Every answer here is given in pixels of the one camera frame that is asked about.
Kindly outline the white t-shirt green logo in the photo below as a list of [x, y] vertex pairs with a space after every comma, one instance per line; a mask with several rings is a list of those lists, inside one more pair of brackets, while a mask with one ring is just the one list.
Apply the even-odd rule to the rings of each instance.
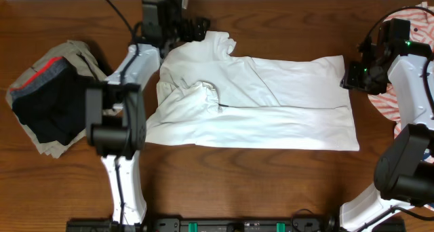
[[307, 62], [232, 55], [226, 32], [172, 50], [146, 141], [176, 146], [358, 151], [342, 56]]

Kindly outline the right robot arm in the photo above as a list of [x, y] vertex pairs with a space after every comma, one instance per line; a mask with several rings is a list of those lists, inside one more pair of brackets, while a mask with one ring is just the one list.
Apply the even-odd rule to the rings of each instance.
[[395, 137], [378, 160], [373, 183], [341, 205], [329, 221], [335, 231], [404, 231], [390, 218], [433, 203], [433, 50], [410, 39], [411, 23], [392, 18], [381, 23], [378, 40], [366, 37], [361, 61], [350, 63], [342, 88], [389, 97], [397, 110]]

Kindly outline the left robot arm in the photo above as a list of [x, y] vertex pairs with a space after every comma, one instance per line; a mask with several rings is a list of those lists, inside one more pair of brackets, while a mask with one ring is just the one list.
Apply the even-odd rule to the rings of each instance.
[[202, 41], [210, 20], [183, 18], [188, 0], [142, 0], [128, 53], [117, 70], [86, 89], [85, 131], [109, 177], [113, 216], [107, 231], [139, 231], [146, 214], [139, 157], [146, 138], [144, 90], [179, 42]]

